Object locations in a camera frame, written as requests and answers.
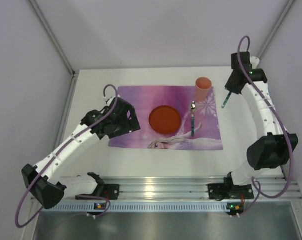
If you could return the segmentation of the red round plate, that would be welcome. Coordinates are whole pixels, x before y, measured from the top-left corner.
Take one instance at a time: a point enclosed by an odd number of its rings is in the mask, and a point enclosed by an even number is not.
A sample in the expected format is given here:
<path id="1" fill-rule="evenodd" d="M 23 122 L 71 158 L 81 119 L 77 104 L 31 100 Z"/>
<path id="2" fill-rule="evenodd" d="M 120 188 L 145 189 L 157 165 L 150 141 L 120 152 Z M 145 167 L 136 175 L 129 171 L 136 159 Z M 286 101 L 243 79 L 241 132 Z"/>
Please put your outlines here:
<path id="1" fill-rule="evenodd" d="M 182 124 L 180 113 L 168 105 L 154 108 L 149 114 L 148 121 L 150 127 L 161 135 L 175 134 Z"/>

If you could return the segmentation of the fork with teal handle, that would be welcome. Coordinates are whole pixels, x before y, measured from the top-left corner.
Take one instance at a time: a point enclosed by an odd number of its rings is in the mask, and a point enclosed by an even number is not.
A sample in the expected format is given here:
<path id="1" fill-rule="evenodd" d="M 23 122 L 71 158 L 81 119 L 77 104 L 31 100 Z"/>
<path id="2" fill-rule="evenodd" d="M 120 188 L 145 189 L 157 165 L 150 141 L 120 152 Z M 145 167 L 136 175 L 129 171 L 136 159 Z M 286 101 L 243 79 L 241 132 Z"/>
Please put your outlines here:
<path id="1" fill-rule="evenodd" d="M 224 108 L 226 107 L 226 105 L 227 105 L 227 103 L 228 103 L 228 101 L 229 101 L 231 95 L 232 95 L 232 92 L 229 92 L 228 95 L 226 96 L 224 102 L 223 102 L 222 105 L 221 105 L 221 108 L 222 108 L 222 109 L 224 109 Z"/>

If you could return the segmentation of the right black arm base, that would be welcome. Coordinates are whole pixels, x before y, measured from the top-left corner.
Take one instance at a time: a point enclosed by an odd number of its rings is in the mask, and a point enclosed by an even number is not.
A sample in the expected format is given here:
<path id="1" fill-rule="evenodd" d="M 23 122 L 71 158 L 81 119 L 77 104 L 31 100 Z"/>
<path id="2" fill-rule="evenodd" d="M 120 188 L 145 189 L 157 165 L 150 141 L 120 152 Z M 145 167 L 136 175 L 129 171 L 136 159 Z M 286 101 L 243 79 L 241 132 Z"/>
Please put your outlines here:
<path id="1" fill-rule="evenodd" d="M 252 185 L 234 185 L 231 177 L 225 177 L 223 183 L 210 183 L 207 185 L 210 200 L 253 200 Z"/>

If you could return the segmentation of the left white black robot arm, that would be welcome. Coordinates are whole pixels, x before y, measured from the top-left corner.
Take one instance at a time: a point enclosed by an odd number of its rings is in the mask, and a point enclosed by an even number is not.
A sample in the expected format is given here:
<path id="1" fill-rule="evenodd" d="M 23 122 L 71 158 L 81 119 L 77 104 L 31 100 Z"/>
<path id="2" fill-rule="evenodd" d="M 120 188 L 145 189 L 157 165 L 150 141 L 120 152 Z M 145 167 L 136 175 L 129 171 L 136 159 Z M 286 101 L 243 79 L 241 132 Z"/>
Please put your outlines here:
<path id="1" fill-rule="evenodd" d="M 140 129 L 134 106 L 122 98 L 111 98 L 102 111 L 89 111 L 46 159 L 26 164 L 21 170 L 24 184 L 44 209 L 55 207 L 64 198 L 91 195 L 102 183 L 98 175 L 64 177 L 64 171 L 104 137 L 113 139 Z"/>

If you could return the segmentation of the spoon with teal handle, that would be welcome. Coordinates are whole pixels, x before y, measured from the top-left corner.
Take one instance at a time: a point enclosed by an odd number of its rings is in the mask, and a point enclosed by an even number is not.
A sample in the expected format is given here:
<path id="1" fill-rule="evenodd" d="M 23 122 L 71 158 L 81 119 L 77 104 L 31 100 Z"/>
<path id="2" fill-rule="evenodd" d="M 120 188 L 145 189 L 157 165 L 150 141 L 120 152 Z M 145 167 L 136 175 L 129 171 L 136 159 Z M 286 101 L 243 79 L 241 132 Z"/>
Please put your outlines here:
<path id="1" fill-rule="evenodd" d="M 192 101 L 190 104 L 190 114 L 191 114 L 191 137 L 195 136 L 195 112 L 196 112 L 196 102 Z"/>

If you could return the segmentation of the purple pink Frozen placemat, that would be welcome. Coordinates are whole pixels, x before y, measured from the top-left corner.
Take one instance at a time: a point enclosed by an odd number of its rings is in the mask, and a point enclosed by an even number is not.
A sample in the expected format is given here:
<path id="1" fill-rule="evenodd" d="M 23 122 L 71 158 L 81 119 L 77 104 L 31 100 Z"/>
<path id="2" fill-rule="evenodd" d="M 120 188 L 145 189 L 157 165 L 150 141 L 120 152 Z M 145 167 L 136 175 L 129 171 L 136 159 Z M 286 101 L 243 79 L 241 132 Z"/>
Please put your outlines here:
<path id="1" fill-rule="evenodd" d="M 109 141 L 109 147 L 128 149 L 167 149 L 181 151 L 221 151 L 216 96 L 209 91 L 204 101 L 196 103 L 195 134 L 191 137 L 190 105 L 194 99 L 193 86 L 120 86 L 119 96 L 132 104 L 140 130 Z M 181 116 L 181 126 L 174 134 L 162 135 L 149 124 L 149 115 L 159 106 L 171 106 Z"/>

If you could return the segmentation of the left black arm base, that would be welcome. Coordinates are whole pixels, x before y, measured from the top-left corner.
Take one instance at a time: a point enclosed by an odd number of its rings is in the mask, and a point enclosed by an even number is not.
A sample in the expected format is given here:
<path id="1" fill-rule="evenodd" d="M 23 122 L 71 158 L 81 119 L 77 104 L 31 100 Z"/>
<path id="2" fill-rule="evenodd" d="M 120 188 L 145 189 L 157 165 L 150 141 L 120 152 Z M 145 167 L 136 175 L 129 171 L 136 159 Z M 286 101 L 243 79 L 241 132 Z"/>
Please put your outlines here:
<path id="1" fill-rule="evenodd" d="M 120 194 L 119 184 L 105 183 L 99 175 L 93 172 L 89 172 L 87 175 L 95 180 L 97 187 L 92 194 L 76 195 L 76 200 L 91 200 L 93 197 L 101 197 L 108 200 L 118 200 Z"/>

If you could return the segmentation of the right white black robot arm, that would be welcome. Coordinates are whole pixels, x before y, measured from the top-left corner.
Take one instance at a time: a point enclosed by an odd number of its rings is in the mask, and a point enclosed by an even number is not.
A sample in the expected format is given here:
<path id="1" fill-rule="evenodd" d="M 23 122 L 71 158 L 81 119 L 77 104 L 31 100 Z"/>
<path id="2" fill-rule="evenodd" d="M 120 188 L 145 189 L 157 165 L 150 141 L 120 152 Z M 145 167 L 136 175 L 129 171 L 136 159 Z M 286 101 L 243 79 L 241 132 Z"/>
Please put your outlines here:
<path id="1" fill-rule="evenodd" d="M 290 159 L 287 141 L 276 115 L 265 72 L 254 69 L 250 53 L 231 55 L 232 73 L 225 89 L 242 95 L 246 100 L 256 127 L 257 139 L 246 151 L 246 160 L 229 173 L 233 184 L 248 185 L 253 177 L 287 164 Z"/>

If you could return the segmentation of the pink plastic cup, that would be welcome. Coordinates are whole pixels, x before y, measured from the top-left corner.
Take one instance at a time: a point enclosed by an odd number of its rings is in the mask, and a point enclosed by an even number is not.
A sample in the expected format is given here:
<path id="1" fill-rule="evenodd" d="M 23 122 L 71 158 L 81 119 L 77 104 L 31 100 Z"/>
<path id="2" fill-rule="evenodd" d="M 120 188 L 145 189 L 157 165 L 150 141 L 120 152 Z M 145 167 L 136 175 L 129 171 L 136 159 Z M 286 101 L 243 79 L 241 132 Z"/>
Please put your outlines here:
<path id="1" fill-rule="evenodd" d="M 194 99 L 196 102 L 202 102 L 206 99 L 212 88 L 212 82 L 207 77 L 200 77 L 195 81 Z"/>

